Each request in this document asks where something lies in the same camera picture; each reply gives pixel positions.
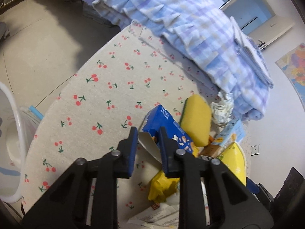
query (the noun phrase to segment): floor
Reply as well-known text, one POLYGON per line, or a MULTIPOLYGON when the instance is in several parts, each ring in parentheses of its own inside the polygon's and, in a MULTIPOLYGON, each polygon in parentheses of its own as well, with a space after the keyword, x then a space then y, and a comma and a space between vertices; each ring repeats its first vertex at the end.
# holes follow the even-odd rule
MULTIPOLYGON (((69 79, 113 36, 69 0, 26 0, 0 15, 10 36, 0 41, 0 81, 18 105, 45 114, 69 79)), ((21 213, 21 201, 13 204, 21 213)))

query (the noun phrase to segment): tablecloth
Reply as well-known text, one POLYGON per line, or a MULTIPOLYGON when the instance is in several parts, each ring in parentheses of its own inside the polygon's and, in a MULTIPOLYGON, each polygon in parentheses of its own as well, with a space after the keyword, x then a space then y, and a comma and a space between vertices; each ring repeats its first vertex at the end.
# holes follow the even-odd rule
MULTIPOLYGON (((22 171, 25 212, 72 162, 116 149, 130 127, 139 127, 156 105, 162 104, 179 121, 189 96, 200 94, 211 103, 219 101, 217 91, 193 62, 132 22, 82 66, 40 123, 22 171)), ((133 176, 117 183, 121 228, 137 227, 126 222, 151 205, 149 182, 160 169, 138 145, 133 176)))

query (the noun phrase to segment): cherry print tablecloth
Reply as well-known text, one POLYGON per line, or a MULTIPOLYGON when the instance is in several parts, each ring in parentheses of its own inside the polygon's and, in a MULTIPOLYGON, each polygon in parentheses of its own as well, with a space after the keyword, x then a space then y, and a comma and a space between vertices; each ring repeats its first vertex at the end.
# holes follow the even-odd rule
MULTIPOLYGON (((84 64, 40 123, 22 173, 25 212, 75 159, 116 149, 157 104, 179 121, 189 96, 200 94, 210 103, 218 101, 217 91, 193 62, 133 22, 84 64)), ((247 155, 248 146, 243 148, 247 155)), ((151 205, 149 182, 160 169, 138 145, 132 178, 117 184, 121 228, 137 227, 126 222, 151 205)))

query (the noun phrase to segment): colorful map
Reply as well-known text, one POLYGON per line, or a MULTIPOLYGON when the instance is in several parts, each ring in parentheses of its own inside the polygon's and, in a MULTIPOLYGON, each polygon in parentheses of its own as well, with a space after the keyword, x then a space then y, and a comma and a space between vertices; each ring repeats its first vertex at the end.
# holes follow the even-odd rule
POLYGON ((305 109, 305 44, 302 43, 276 63, 293 84, 305 109))

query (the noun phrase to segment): white trash can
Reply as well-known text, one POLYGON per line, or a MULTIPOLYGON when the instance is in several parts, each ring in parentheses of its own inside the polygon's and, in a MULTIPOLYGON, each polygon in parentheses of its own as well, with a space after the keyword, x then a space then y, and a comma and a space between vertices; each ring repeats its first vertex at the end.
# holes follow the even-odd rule
POLYGON ((21 199, 20 176, 39 120, 18 107, 11 91, 0 82, 0 199, 21 199))

